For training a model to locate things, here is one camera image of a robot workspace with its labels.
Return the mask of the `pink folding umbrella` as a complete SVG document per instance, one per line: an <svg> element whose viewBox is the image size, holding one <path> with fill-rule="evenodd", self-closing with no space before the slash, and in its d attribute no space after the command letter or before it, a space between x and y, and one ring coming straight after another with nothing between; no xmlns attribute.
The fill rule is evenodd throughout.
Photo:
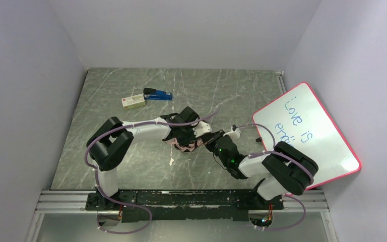
<svg viewBox="0 0 387 242"><path fill-rule="evenodd" d="M194 132L171 132L162 141L181 152L192 152L203 144L202 136L206 134L196 136Z"/></svg>

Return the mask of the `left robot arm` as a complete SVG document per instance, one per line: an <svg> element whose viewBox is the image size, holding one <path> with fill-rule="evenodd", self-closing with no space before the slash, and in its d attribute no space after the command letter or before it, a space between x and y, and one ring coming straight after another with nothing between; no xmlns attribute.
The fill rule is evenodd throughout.
<svg viewBox="0 0 387 242"><path fill-rule="evenodd" d="M109 118L88 140L85 164L95 175L96 192L104 199L119 199L117 168L131 145L145 141L171 142L180 150L191 150L199 144L200 136L211 131L205 117L192 108L180 113L162 115L143 122L123 122Z"/></svg>

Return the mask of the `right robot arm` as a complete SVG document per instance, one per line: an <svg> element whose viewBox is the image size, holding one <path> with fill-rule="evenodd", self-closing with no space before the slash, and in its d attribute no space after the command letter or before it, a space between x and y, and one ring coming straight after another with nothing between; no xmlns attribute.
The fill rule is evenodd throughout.
<svg viewBox="0 0 387 242"><path fill-rule="evenodd" d="M317 163L293 146L281 141L271 151L243 155L234 143L239 137L240 131L235 129L207 133L200 139L235 179L262 175L253 192L263 199L285 193L300 196L313 184L319 170Z"/></svg>

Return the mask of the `blue black stapler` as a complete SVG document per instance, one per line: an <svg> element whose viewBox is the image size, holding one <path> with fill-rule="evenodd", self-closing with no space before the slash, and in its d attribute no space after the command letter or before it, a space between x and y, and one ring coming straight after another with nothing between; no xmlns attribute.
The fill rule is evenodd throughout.
<svg viewBox="0 0 387 242"><path fill-rule="evenodd" d="M157 90L153 88L144 88L143 95L146 100L166 100L170 101L173 99L173 95L170 92Z"/></svg>

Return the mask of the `small white box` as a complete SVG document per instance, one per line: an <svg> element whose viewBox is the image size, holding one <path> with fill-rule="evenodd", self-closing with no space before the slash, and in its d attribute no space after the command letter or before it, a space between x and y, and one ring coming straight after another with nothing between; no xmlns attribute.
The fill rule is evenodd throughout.
<svg viewBox="0 0 387 242"><path fill-rule="evenodd" d="M146 105L145 97L143 94L122 98L121 102L124 109L132 109Z"/></svg>

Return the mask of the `red framed whiteboard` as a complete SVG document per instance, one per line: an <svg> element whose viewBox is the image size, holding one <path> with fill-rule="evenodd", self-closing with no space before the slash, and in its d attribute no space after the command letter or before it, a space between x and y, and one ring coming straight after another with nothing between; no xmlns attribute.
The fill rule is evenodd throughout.
<svg viewBox="0 0 387 242"><path fill-rule="evenodd" d="M307 82L252 115L266 150L284 141L319 167L310 189L358 172L362 164Z"/></svg>

